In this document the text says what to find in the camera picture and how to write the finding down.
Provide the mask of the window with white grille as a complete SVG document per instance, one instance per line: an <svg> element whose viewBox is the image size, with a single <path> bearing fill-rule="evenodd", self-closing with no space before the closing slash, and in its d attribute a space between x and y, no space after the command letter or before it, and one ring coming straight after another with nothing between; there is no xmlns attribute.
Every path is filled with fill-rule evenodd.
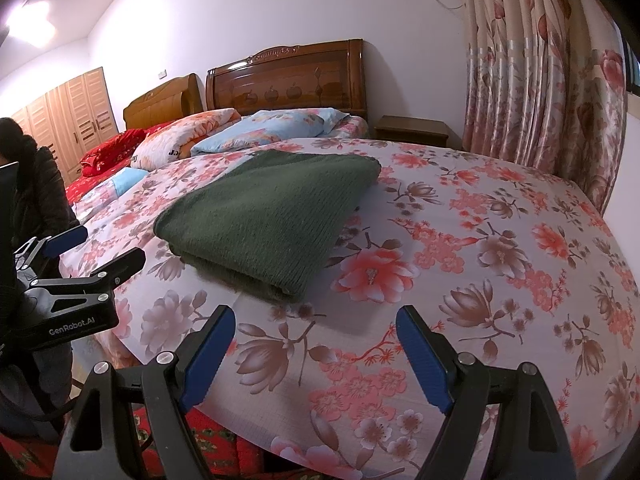
<svg viewBox="0 0 640 480"><path fill-rule="evenodd" d="M625 35L620 34L620 38L622 38L623 47L628 113L632 117L640 119L639 60Z"/></svg>

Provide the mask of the orange floral folded blanket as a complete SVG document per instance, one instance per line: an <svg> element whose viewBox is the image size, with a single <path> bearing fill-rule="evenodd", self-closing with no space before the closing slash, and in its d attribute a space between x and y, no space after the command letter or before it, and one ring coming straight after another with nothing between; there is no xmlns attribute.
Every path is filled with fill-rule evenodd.
<svg viewBox="0 0 640 480"><path fill-rule="evenodd" d="M234 108L206 110L183 117L148 134L132 154L130 166L154 171L171 162L188 158L195 144L232 126L240 119L241 115Z"/></svg>

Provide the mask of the red floral bedding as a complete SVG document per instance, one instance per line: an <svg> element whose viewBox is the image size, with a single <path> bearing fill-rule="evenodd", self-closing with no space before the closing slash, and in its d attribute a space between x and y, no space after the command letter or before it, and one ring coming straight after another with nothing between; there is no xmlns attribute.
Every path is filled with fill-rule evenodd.
<svg viewBox="0 0 640 480"><path fill-rule="evenodd" d="M146 129L129 129L88 151L80 161L80 177L65 190L68 203L76 204L93 188L129 166L136 148L152 133L169 125L171 122Z"/></svg>

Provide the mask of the light wooden headboard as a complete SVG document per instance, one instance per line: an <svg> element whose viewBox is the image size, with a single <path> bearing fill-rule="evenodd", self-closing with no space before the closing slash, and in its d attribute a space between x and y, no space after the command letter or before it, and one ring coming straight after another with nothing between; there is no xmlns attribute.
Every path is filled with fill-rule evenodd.
<svg viewBox="0 0 640 480"><path fill-rule="evenodd" d="M122 116L127 129L147 129L202 110L198 76L189 74L145 92L124 109Z"/></svg>

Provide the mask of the green knit sweater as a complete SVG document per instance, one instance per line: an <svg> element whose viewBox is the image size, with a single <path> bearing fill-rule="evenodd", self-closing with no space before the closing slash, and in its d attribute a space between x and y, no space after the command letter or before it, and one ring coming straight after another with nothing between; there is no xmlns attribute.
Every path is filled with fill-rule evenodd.
<svg viewBox="0 0 640 480"><path fill-rule="evenodd" d="M261 151L178 198L153 232L211 278L263 300L295 302L380 171L368 156Z"/></svg>

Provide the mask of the pink checked blue pillow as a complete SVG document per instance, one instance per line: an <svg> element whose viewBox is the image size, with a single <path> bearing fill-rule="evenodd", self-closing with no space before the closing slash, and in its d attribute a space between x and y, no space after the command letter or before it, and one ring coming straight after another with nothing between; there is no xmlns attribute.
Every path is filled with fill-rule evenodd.
<svg viewBox="0 0 640 480"><path fill-rule="evenodd" d="M116 174L95 186L72 206L76 219L84 224L111 202L124 195L130 188L140 182L147 171L124 167Z"/></svg>

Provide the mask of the pink floral quilt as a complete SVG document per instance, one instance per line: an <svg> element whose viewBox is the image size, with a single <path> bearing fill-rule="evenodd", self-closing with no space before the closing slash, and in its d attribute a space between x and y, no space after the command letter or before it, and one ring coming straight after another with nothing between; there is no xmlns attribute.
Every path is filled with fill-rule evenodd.
<svg viewBox="0 0 640 480"><path fill-rule="evenodd" d="M65 274L83 276L127 249L145 252L144 269L117 291L107 351L147 361L226 304L238 329L204 414L338 478L411 479L442 423L396 335L396 312L411 304L486 364L535 363L578 467L620 457L639 426L639 289L576 185L419 145L299 139L278 150L381 166L303 301L277 306L228 287L155 236L165 208L254 151L194 156L113 200L62 258Z"/></svg>

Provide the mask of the dark wooden headboard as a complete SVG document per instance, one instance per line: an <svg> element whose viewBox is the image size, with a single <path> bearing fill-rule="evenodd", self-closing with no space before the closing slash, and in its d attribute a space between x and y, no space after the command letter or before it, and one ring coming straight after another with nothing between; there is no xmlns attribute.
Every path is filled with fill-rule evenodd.
<svg viewBox="0 0 640 480"><path fill-rule="evenodd" d="M233 107L243 116L258 110L333 107L366 119L363 41L272 47L212 68L205 99L210 110Z"/></svg>

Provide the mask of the light blue floral pillow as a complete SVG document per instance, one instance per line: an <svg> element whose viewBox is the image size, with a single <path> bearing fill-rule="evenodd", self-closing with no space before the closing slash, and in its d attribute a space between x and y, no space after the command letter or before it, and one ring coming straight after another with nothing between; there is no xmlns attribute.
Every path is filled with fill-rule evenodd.
<svg viewBox="0 0 640 480"><path fill-rule="evenodd" d="M331 133L347 117L347 113L332 107L258 110L194 144L191 155L235 152L284 140L316 138Z"/></svg>

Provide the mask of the beige louvered wardrobe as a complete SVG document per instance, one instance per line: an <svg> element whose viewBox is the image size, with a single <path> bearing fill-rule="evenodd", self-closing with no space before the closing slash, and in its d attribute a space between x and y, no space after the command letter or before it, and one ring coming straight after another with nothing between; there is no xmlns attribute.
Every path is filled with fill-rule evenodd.
<svg viewBox="0 0 640 480"><path fill-rule="evenodd" d="M81 159L118 133L102 67L38 96L11 117L46 146L66 186L81 176Z"/></svg>

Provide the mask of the pink floral curtain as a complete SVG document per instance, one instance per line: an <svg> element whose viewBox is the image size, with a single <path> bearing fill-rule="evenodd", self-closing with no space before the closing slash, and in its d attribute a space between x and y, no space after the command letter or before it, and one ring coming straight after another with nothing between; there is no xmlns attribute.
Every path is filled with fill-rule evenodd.
<svg viewBox="0 0 640 480"><path fill-rule="evenodd" d="M605 211L627 116L623 38L600 0L464 0L462 145L574 182Z"/></svg>

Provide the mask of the dark wooden nightstand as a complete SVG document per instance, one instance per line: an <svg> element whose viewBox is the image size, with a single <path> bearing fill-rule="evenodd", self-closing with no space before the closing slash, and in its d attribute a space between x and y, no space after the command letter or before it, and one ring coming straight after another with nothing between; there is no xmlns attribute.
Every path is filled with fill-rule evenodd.
<svg viewBox="0 0 640 480"><path fill-rule="evenodd" d="M374 126L375 140L446 148L452 130L439 120L384 115Z"/></svg>

